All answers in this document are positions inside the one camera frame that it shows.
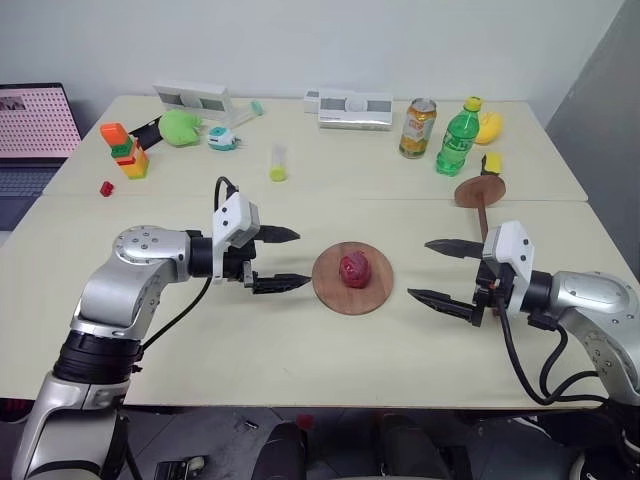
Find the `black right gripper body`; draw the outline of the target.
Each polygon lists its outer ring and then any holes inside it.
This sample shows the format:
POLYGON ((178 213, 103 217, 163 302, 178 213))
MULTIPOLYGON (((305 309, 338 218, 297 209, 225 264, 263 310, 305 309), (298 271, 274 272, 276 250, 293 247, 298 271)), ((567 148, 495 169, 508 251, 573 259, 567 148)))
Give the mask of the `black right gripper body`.
POLYGON ((507 263, 480 261, 472 298, 471 324, 473 326, 481 326, 486 308, 498 308, 498 298, 502 298, 504 306, 507 306, 512 296, 515 276, 515 271, 507 263))

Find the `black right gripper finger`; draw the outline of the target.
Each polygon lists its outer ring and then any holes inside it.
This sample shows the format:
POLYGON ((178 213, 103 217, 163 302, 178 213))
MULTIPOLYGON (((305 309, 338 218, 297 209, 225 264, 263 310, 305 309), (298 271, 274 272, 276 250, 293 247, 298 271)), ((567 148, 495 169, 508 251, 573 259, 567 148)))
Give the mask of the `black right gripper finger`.
POLYGON ((474 258, 481 260, 483 258, 484 245, 480 242, 474 242, 462 239, 435 239, 424 244, 440 254, 455 258, 474 258))
POLYGON ((450 295, 433 290, 409 288, 407 293, 429 308, 469 323, 473 322, 474 306, 454 300, 450 295))

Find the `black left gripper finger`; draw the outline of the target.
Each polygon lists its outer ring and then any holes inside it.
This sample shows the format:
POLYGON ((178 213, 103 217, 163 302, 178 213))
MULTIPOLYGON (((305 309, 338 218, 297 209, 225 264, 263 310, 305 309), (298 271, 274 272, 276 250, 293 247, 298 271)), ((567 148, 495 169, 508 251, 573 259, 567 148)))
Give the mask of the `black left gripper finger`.
POLYGON ((300 239, 300 235, 286 227, 261 225, 256 233, 256 240, 264 243, 286 243, 300 239))
POLYGON ((254 273, 251 290, 255 295, 284 293, 300 288, 310 281, 310 277, 300 274, 285 273, 271 277, 260 277, 254 273))

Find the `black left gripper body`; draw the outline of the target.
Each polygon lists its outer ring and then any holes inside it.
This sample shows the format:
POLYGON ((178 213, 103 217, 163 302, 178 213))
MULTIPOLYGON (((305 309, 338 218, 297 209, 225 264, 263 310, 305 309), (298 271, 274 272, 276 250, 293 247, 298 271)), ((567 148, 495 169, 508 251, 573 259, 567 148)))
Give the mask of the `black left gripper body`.
POLYGON ((258 278, 258 274, 252 268, 255 258, 256 247, 253 240, 242 247, 230 246, 223 256, 223 278, 242 283, 245 288, 255 293, 258 278))

